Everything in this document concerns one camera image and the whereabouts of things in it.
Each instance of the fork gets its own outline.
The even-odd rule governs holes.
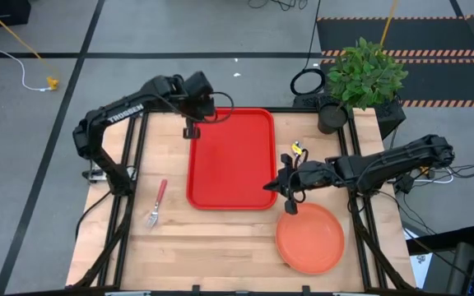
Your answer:
[[[155,202],[155,208],[151,212],[151,217],[147,221],[147,225],[149,226],[150,229],[155,226],[156,221],[158,220],[158,206],[160,205],[160,202],[162,201],[162,197],[164,196],[164,191],[165,191],[165,186],[168,184],[167,179],[163,179],[162,182],[160,183],[160,189],[158,190],[158,196],[156,196],[156,202]]]

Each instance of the green plant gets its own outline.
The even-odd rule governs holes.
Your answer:
[[[355,47],[344,48],[336,58],[336,66],[328,72],[330,95],[347,108],[361,108],[393,100],[408,74],[403,64],[382,53],[379,44],[360,38]]]

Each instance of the wooden table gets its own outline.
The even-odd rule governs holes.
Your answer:
[[[300,141],[310,160],[340,155],[337,134],[323,135],[317,129],[317,114],[274,113],[277,167],[279,156],[290,153]],[[355,122],[363,155],[383,150],[373,109],[355,110]],[[324,275],[304,275],[288,267],[277,253],[274,233],[285,198],[279,196],[269,210],[195,210],[186,199],[189,141],[182,138],[184,119],[173,114],[151,114],[138,174],[122,289],[218,291],[362,291],[351,214],[346,209],[346,189],[328,187],[307,192],[307,202],[328,208],[345,233],[345,251],[338,265]],[[127,120],[105,133],[104,148],[117,162],[122,154]],[[346,139],[352,153],[348,126]],[[136,144],[132,145],[132,155]],[[150,232],[147,219],[153,209],[160,181],[168,179],[160,205],[158,225]],[[93,185],[86,207],[108,191],[105,183]],[[383,191],[393,195],[390,186]],[[79,280],[102,250],[113,198],[93,210],[81,224],[67,283]],[[397,205],[390,197],[372,198],[374,218],[383,253],[403,278],[416,286]],[[378,285],[374,259],[367,258],[373,286]],[[116,254],[111,256],[107,283],[112,283]]]

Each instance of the orange plate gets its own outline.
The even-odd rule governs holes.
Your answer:
[[[342,258],[345,237],[336,217],[313,203],[297,206],[298,214],[283,213],[277,223],[276,244],[283,260],[309,275],[331,270]]]

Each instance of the yellow cable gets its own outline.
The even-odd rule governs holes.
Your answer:
[[[394,16],[394,10],[396,9],[396,5],[398,4],[398,0],[393,0],[393,6],[391,7],[391,13],[388,15],[387,24],[385,24],[385,29],[383,30],[382,40],[379,42],[379,45],[383,46],[383,42],[385,41],[385,37],[387,37],[387,30],[388,27],[391,25],[391,20]]]
[[[23,46],[25,46],[27,49],[29,49],[47,68],[49,68],[53,72],[53,74],[58,79],[54,79],[51,76],[49,76],[49,77],[47,77],[47,83],[49,84],[49,86],[53,90],[56,90],[58,88],[58,83],[59,83],[59,78],[60,78],[58,69],[56,69],[55,67],[48,64],[35,50],[33,50],[31,48],[31,46],[26,44],[25,41],[21,40],[21,38],[16,33],[14,33],[12,30],[10,30],[10,28],[8,28],[7,25],[5,25],[5,23],[3,23],[1,20],[0,20],[0,25],[3,28],[5,28],[5,30],[7,30],[8,33],[10,33],[12,36],[14,36],[14,38],[16,38],[16,40],[19,41]]]

